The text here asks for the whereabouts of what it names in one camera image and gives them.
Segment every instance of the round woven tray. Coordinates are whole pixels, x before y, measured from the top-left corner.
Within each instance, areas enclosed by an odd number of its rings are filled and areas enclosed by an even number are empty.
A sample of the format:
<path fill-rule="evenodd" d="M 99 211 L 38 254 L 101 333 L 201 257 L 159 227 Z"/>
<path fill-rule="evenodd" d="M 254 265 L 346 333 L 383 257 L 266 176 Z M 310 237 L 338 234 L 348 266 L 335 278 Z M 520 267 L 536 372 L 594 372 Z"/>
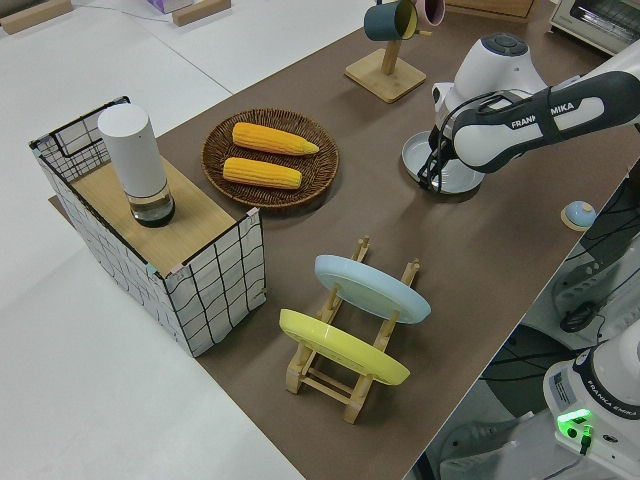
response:
<path fill-rule="evenodd" d="M 318 145 L 320 150 L 314 155 L 293 156 L 238 147 L 231 136 L 237 122 L 255 123 L 300 135 Z M 229 157 L 295 168 L 302 172 L 302 184 L 297 190 L 281 190 L 229 182 L 222 178 L 222 167 Z M 271 108 L 248 110 L 227 118 L 209 134 L 202 148 L 202 168 L 211 183 L 226 196 L 253 207 L 283 209 L 304 205 L 331 185 L 338 170 L 338 148 L 324 128 L 303 115 Z"/>

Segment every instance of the toaster oven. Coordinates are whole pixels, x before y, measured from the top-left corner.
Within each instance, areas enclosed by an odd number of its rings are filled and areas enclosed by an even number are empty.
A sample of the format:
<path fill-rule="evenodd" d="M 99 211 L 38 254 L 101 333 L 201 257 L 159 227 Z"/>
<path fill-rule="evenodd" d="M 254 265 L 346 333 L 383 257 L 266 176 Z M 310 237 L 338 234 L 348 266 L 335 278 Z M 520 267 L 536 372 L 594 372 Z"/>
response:
<path fill-rule="evenodd" d="M 551 26 L 614 55 L 640 38 L 640 0 L 559 0 Z"/>

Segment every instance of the wooden mug holder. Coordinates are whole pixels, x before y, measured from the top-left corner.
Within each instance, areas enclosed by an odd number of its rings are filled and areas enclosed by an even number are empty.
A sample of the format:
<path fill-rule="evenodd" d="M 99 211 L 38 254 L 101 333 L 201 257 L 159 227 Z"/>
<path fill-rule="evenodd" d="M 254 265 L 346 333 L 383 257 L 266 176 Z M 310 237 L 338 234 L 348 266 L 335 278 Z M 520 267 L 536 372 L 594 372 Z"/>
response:
<path fill-rule="evenodd" d="M 402 40 L 387 42 L 345 69 L 345 75 L 387 103 L 393 103 L 421 85 L 427 76 L 398 58 Z"/>
<path fill-rule="evenodd" d="M 358 240 L 355 252 L 351 256 L 351 259 L 357 262 L 362 262 L 368 249 L 369 237 L 365 236 Z M 420 263 L 417 259 L 409 262 L 402 275 L 401 281 L 405 285 L 410 286 L 419 269 Z M 322 308 L 316 315 L 316 319 L 329 325 L 333 323 L 333 320 L 338 313 L 338 309 L 342 304 L 342 299 L 338 297 L 337 293 L 338 289 L 337 287 L 334 287 L 329 293 L 329 297 L 324 302 Z M 382 322 L 373 343 L 373 346 L 378 350 L 382 352 L 386 350 L 399 315 L 399 312 L 394 312 L 391 318 Z M 287 367 L 287 390 L 291 393 L 297 394 L 302 384 L 309 385 L 331 398 L 344 403 L 345 409 L 342 418 L 348 423 L 355 423 L 374 381 L 373 376 L 359 375 L 355 386 L 349 387 L 315 368 L 314 364 L 317 359 L 317 355 L 318 352 L 315 350 L 303 345 L 302 343 L 298 344 L 296 353 Z"/>

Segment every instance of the pink mug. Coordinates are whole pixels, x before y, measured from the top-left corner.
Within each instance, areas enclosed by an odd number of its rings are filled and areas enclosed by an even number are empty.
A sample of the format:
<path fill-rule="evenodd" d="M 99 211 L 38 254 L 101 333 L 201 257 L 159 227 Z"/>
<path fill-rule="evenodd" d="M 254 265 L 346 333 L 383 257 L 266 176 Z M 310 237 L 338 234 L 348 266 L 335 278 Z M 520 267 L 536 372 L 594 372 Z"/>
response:
<path fill-rule="evenodd" d="M 418 10 L 418 22 L 435 27 L 444 18 L 444 0 L 414 0 Z"/>

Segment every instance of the storage box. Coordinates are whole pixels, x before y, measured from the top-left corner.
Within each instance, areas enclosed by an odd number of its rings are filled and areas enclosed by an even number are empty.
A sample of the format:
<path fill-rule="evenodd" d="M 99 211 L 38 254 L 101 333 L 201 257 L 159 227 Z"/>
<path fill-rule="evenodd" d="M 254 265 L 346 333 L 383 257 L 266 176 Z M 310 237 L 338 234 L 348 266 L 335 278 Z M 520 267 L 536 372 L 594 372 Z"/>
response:
<path fill-rule="evenodd" d="M 234 220 L 167 162 L 176 216 L 159 229 L 137 225 L 97 128 L 102 110 L 128 101 L 116 99 L 30 146 L 102 267 L 198 356 L 266 301 L 260 212 Z"/>
<path fill-rule="evenodd" d="M 188 7 L 193 0 L 147 0 L 151 5 L 156 7 L 162 13 L 171 13 L 174 10 Z"/>

